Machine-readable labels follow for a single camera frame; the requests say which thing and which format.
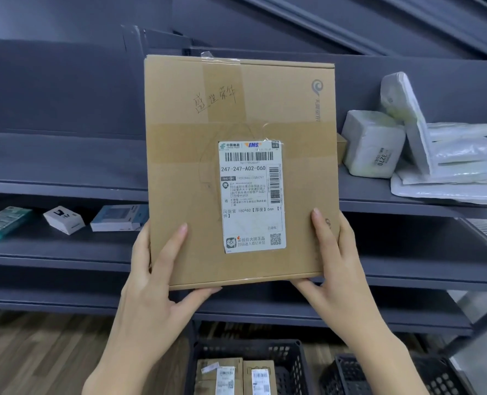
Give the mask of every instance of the swirl logo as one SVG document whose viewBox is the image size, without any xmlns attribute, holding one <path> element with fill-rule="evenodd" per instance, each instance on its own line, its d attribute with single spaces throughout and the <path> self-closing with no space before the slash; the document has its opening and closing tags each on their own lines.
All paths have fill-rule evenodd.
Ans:
<svg viewBox="0 0 487 395">
<path fill-rule="evenodd" d="M 313 80 L 313 83 L 311 83 L 311 88 L 314 91 L 314 93 L 320 97 L 320 92 L 324 88 L 324 83 L 322 83 L 322 80 L 315 79 Z"/>
</svg>

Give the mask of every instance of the white package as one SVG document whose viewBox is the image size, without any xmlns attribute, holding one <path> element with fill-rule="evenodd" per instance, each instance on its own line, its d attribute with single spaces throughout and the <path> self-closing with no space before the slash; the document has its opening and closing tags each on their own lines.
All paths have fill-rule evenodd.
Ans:
<svg viewBox="0 0 487 395">
<path fill-rule="evenodd" d="M 392 177 L 406 140 L 394 119 L 382 112 L 349 111 L 341 134 L 349 141 L 344 164 L 353 176 Z"/>
<path fill-rule="evenodd" d="M 459 139 L 475 139 L 487 136 L 487 123 L 471 125 L 468 123 L 428 123 L 432 141 L 451 141 Z"/>
<path fill-rule="evenodd" d="M 415 184 L 403 185 L 399 175 L 390 181 L 392 194 L 400 197 L 454 199 L 487 205 L 487 184 Z"/>
<path fill-rule="evenodd" d="M 84 227 L 84 221 L 81 215 L 70 211 L 64 206 L 53 208 L 43 213 L 43 216 L 50 226 L 68 235 Z"/>
<path fill-rule="evenodd" d="M 487 138 L 437 141 L 432 144 L 432 151 L 438 164 L 487 160 Z"/>
<path fill-rule="evenodd" d="M 475 183 L 487 180 L 487 160 L 439 165 L 436 169 L 437 175 L 424 175 L 416 166 L 401 160 L 395 173 L 403 180 L 404 185 Z"/>
<path fill-rule="evenodd" d="M 419 170 L 424 174 L 433 173 L 436 164 L 431 157 L 432 140 L 408 76 L 404 72 L 397 72 L 383 77 L 380 100 L 388 115 L 404 123 L 411 153 Z"/>
</svg>

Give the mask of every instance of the black plastic crate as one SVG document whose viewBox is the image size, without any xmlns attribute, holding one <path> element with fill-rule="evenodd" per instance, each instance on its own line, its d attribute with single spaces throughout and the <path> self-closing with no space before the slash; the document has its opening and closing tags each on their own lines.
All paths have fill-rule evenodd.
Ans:
<svg viewBox="0 0 487 395">
<path fill-rule="evenodd" d="M 413 355 L 412 360 L 431 395 L 469 395 L 447 359 Z M 337 356 L 320 377 L 319 386 L 321 395 L 373 394 L 354 355 Z"/>
<path fill-rule="evenodd" d="M 278 395 L 313 395 L 313 384 L 302 345 L 298 340 L 200 339 L 189 357 L 185 395 L 194 394 L 199 359 L 243 358 L 273 360 Z"/>
</svg>

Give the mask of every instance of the wooden floor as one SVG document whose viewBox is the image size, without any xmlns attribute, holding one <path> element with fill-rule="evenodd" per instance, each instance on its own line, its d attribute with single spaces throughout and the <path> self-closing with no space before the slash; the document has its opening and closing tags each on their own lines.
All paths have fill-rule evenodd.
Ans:
<svg viewBox="0 0 487 395">
<path fill-rule="evenodd" d="M 111 317 L 0 312 L 0 395 L 80 394 L 85 379 L 99 362 L 112 320 Z M 332 363 L 335 353 L 347 351 L 344 345 L 330 345 L 330 341 L 314 332 L 308 335 L 313 340 L 307 340 L 301 338 L 304 334 L 289 330 L 211 323 L 202 325 L 200 333 L 204 337 L 236 338 L 241 337 L 240 332 L 252 331 L 300 338 L 315 380 Z M 154 366 L 144 393 L 183 394 L 188 355 L 188 341 L 180 337 Z"/>
</svg>

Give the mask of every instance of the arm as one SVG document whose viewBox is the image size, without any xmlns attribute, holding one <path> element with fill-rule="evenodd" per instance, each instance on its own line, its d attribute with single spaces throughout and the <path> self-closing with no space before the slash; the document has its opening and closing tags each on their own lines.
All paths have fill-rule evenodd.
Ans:
<svg viewBox="0 0 487 395">
<path fill-rule="evenodd" d="M 82 395 L 141 394 L 152 366 L 167 352 L 200 305 L 221 288 L 195 290 L 181 302 L 169 300 L 169 281 L 181 244 L 182 225 L 150 264 L 150 224 L 132 248 L 131 269 L 107 346 L 84 383 Z"/>
<path fill-rule="evenodd" d="M 405 345 L 392 334 L 366 282 L 355 235 L 340 214 L 340 235 L 333 236 L 318 209 L 312 213 L 324 263 L 324 284 L 292 283 L 326 324 L 357 357 L 376 395 L 428 395 Z"/>
</svg>

